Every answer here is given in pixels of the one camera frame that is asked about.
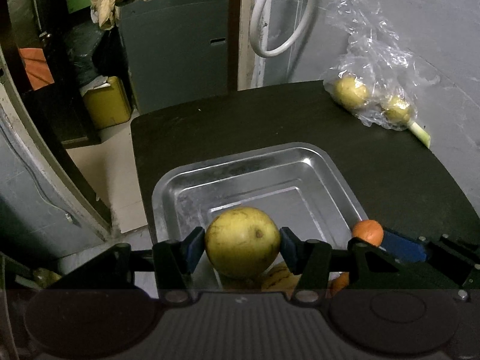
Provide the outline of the brown striped fruit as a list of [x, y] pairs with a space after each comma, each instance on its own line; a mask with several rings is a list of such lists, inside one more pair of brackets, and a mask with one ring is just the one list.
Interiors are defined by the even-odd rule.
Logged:
[[273, 266], [262, 281], [261, 290], [264, 292], [284, 292], [289, 297], [295, 290], [301, 275], [294, 275], [285, 262]]

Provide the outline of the small orange tomato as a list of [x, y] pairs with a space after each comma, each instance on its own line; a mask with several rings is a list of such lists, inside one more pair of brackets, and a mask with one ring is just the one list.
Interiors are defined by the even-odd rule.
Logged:
[[366, 219], [355, 224], [352, 228], [352, 236], [379, 247], [383, 242], [384, 230], [379, 222]]

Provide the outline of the yellow pear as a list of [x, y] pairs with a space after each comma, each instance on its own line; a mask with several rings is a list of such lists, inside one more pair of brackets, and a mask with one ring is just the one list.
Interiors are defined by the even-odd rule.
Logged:
[[277, 258], [281, 243], [275, 222], [254, 207], [237, 207], [218, 215], [205, 234], [208, 259], [227, 277], [262, 274]]

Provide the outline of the metal tray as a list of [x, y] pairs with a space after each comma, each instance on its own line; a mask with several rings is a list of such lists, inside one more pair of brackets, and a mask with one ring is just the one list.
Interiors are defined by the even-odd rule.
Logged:
[[345, 249], [352, 227], [367, 215], [323, 150], [289, 143], [179, 166], [151, 195], [155, 240], [182, 241], [238, 206], [264, 211], [302, 241]]

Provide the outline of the orange tangerine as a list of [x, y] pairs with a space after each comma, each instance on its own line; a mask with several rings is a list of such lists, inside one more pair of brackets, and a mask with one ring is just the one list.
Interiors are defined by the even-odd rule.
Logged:
[[331, 297], [334, 297], [337, 293], [342, 291], [349, 285], [349, 273], [343, 272], [336, 279], [332, 280], [329, 287], [329, 293]]

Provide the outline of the green leek stalk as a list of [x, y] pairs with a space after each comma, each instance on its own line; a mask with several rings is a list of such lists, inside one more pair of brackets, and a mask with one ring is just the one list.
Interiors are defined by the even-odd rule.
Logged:
[[408, 130], [428, 149], [431, 148], [431, 135], [416, 121], [408, 122]]

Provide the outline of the right bagged pear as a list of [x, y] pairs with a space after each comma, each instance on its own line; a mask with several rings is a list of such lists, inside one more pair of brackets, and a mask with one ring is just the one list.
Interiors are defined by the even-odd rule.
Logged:
[[390, 97], [382, 105], [385, 118], [393, 125], [407, 125], [412, 118], [413, 108], [406, 99]]

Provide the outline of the bagged pear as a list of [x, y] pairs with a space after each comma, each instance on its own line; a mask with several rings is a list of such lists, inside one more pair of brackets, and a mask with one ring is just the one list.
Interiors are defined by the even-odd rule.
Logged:
[[406, 99], [390, 97], [382, 105], [385, 118], [393, 125], [407, 125], [412, 118], [413, 108]]
[[344, 76], [334, 83], [334, 99], [349, 110], [363, 107], [368, 96], [367, 86], [354, 76]]

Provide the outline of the left bagged pear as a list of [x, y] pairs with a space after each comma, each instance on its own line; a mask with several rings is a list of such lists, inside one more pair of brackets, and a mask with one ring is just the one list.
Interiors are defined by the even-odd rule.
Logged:
[[334, 99], [349, 110], [363, 107], [368, 96], [367, 86], [354, 76], [344, 76], [334, 83]]

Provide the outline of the yellow jerry can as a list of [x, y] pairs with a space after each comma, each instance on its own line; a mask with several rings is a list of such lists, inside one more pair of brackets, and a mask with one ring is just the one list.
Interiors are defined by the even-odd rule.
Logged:
[[97, 128], [109, 128], [130, 119], [132, 110], [117, 76], [98, 76], [82, 87], [80, 94]]

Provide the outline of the clear plastic bag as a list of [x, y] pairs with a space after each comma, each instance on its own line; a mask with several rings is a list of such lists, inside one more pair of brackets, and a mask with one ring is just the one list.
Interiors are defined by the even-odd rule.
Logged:
[[369, 91], [366, 104], [349, 110], [362, 124], [406, 130], [408, 125], [391, 124], [383, 114], [383, 103], [392, 96], [406, 99], [416, 121], [416, 100], [421, 86], [413, 53], [403, 48], [400, 37], [380, 6], [367, 0], [336, 0], [327, 6], [326, 22], [347, 34], [345, 50], [320, 76], [334, 99], [334, 83], [356, 77]]

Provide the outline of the dark grey cabinet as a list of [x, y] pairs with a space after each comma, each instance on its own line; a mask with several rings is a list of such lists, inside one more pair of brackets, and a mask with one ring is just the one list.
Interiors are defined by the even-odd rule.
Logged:
[[142, 115], [228, 89], [229, 0], [137, 0], [119, 30]]

